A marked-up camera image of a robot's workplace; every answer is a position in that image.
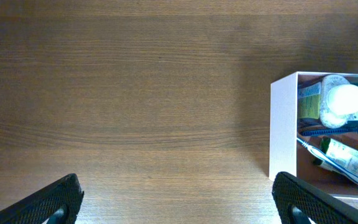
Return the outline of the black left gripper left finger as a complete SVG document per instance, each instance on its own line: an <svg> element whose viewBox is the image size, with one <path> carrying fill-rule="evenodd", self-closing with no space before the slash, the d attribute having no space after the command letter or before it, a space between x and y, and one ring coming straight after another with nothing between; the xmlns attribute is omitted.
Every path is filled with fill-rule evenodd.
<svg viewBox="0 0 358 224"><path fill-rule="evenodd" d="M85 192L68 174L0 211L0 223L75 223Z"/></svg>

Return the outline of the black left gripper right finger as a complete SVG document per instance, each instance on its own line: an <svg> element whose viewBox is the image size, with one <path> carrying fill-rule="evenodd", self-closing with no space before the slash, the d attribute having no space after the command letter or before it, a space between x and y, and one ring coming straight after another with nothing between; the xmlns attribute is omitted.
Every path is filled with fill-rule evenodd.
<svg viewBox="0 0 358 224"><path fill-rule="evenodd" d="M284 224L358 224L358 209L326 194L288 172L279 172L272 196Z"/></svg>

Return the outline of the blue white toothbrush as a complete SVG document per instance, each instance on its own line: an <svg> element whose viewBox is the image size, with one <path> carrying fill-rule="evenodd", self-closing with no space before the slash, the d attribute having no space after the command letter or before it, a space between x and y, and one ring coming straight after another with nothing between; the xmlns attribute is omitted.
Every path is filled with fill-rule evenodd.
<svg viewBox="0 0 358 224"><path fill-rule="evenodd" d="M338 164L336 161L330 159L325 153L320 151L318 148L308 144L302 138L297 137L296 140L308 150L310 154L315 156L315 158L320 159L328 163L331 167L337 170L341 175L346 176L350 181L358 185L358 176L347 170L345 167Z"/></svg>

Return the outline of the green white soap box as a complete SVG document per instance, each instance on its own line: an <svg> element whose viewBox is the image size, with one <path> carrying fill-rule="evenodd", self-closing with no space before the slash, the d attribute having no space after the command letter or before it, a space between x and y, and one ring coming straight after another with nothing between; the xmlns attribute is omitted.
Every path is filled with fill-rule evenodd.
<svg viewBox="0 0 358 224"><path fill-rule="evenodd" d="M358 140L348 136L310 137L313 145L325 155L358 176Z"/></svg>

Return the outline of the purple spray bottle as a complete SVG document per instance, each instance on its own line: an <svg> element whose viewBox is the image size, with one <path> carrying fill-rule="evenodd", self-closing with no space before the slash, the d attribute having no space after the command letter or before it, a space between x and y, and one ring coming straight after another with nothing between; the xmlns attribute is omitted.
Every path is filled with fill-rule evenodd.
<svg viewBox="0 0 358 224"><path fill-rule="evenodd" d="M351 114L358 112L358 83L331 73L298 86L298 125L341 128Z"/></svg>

